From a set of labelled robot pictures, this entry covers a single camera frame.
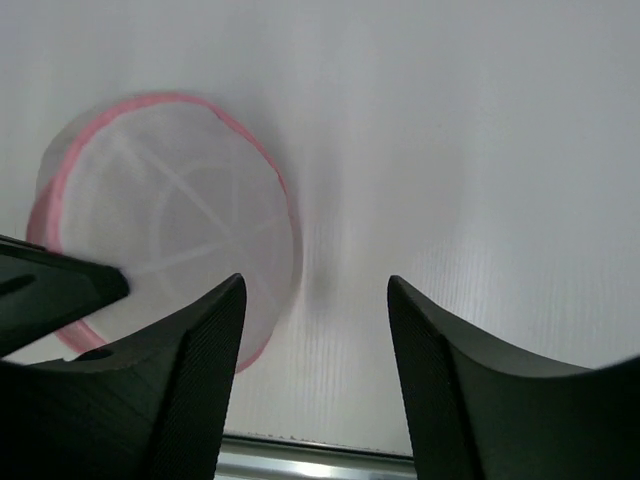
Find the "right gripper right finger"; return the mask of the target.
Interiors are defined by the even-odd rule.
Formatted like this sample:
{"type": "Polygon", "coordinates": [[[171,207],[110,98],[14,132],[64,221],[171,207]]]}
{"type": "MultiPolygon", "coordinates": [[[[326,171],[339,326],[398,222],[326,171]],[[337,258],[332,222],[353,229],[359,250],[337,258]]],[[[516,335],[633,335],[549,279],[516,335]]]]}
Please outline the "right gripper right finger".
{"type": "Polygon", "coordinates": [[[635,479],[639,361],[553,360],[457,317],[401,277],[389,324],[421,479],[635,479]]]}

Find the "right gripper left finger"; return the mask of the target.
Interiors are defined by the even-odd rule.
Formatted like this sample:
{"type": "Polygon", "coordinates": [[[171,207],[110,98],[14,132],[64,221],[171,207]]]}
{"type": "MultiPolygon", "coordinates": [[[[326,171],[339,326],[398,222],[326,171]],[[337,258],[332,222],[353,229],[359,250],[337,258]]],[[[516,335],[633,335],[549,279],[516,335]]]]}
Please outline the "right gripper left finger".
{"type": "Polygon", "coordinates": [[[246,284],[72,360],[1,365],[5,479],[210,479],[236,370],[246,284]]]}

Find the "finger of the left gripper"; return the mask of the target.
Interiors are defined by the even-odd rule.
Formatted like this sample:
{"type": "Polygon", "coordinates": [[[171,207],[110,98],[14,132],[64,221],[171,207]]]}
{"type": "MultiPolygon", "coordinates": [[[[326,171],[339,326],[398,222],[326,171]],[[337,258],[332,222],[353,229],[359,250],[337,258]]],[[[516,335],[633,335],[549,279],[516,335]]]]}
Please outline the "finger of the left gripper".
{"type": "Polygon", "coordinates": [[[130,294],[115,267],[1,237],[1,354],[21,348],[130,294]]]}

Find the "pink-trimmed mesh laundry bag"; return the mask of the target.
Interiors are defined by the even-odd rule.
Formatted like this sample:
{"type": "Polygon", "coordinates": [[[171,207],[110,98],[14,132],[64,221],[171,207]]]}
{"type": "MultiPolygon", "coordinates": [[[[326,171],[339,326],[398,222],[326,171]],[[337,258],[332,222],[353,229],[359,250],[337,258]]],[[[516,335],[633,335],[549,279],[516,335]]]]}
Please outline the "pink-trimmed mesh laundry bag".
{"type": "Polygon", "coordinates": [[[191,304],[232,274],[247,289],[237,367],[266,348],[295,289],[297,227],[276,162],[211,101],[134,94],[79,115],[44,152],[29,242],[112,265],[116,304],[57,333],[82,354],[191,304]]]}

